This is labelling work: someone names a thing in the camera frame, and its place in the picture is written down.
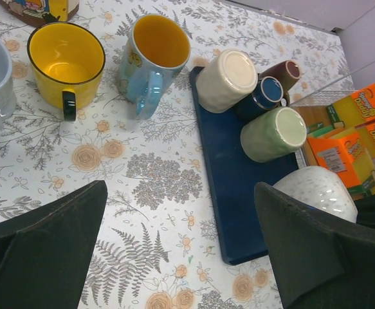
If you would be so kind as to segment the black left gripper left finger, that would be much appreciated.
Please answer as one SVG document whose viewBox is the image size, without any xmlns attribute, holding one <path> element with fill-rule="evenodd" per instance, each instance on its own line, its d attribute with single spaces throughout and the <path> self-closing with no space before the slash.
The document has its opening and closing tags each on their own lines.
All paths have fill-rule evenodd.
<svg viewBox="0 0 375 309">
<path fill-rule="evenodd" d="M 0 308 L 77 308 L 107 201 L 93 181 L 0 223 Z"/>
</svg>

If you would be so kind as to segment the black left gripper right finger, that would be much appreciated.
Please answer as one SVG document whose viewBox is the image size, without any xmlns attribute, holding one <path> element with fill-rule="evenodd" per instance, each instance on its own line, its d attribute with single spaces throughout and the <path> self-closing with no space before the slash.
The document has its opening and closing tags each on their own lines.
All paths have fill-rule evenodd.
<svg viewBox="0 0 375 309">
<path fill-rule="evenodd" d="M 284 308 L 375 308 L 375 195 L 356 223 L 255 186 L 255 206 Z"/>
</svg>

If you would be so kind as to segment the white round mug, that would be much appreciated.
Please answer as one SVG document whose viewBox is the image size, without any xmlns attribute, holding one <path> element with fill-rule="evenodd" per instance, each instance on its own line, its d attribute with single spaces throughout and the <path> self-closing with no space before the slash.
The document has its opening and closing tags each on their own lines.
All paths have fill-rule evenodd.
<svg viewBox="0 0 375 309">
<path fill-rule="evenodd" d="M 275 189 L 288 196 L 351 223 L 356 223 L 358 210 L 339 176 L 312 165 L 293 171 L 279 180 Z"/>
</svg>

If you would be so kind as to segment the pale green mug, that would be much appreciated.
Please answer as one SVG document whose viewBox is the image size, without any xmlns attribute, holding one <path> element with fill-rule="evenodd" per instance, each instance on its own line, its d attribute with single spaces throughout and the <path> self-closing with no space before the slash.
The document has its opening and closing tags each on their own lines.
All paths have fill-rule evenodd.
<svg viewBox="0 0 375 309">
<path fill-rule="evenodd" d="M 307 138 L 304 119 L 292 108 L 280 107 L 246 124 L 240 135 L 244 153 L 264 163 L 300 149 Z"/>
</svg>

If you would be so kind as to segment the dark blue small mug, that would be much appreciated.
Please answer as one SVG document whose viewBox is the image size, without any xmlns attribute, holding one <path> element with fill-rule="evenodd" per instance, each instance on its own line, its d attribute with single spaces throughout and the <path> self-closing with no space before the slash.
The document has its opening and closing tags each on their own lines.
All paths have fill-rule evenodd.
<svg viewBox="0 0 375 309">
<path fill-rule="evenodd" d="M 256 88 L 233 107 L 236 116 L 249 122 L 275 109 L 283 99 L 284 90 L 279 80 L 272 76 L 262 77 Z"/>
</svg>

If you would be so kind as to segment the brown mug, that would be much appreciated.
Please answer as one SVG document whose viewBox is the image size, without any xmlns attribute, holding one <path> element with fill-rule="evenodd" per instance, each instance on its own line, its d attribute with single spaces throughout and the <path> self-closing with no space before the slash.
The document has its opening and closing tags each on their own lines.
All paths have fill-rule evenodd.
<svg viewBox="0 0 375 309">
<path fill-rule="evenodd" d="M 284 92 L 288 92 L 301 78 L 302 72 L 300 66 L 294 60 L 287 60 L 259 74 L 260 79 L 267 76 L 275 77 L 281 83 Z"/>
</svg>

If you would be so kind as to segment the yellow mug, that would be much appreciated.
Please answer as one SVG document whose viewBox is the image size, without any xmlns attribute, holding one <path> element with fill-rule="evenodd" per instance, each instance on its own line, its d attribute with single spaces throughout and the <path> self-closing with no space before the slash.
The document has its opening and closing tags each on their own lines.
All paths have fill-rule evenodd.
<svg viewBox="0 0 375 309">
<path fill-rule="evenodd" d="M 74 122 L 97 93 L 106 61 L 101 42 L 77 24 L 48 23 L 30 34 L 27 53 L 41 97 Z"/>
</svg>

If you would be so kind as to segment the cream upside-down mug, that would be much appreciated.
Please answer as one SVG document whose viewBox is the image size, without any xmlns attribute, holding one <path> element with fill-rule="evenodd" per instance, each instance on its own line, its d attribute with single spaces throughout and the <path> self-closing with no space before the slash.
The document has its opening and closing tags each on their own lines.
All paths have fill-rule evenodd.
<svg viewBox="0 0 375 309">
<path fill-rule="evenodd" d="M 197 76 L 199 104 L 211 113 L 223 113 L 249 95 L 257 81 L 257 71 L 249 56 L 227 49 Z"/>
</svg>

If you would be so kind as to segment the light blue patterned mug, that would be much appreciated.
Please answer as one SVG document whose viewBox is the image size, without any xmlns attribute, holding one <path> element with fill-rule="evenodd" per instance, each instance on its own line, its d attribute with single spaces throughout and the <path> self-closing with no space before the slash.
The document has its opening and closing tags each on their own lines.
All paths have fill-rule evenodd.
<svg viewBox="0 0 375 309">
<path fill-rule="evenodd" d="M 148 14 L 135 21 L 118 66 L 117 87 L 136 105 L 137 118 L 153 116 L 189 57 L 188 35 L 173 20 Z"/>
</svg>

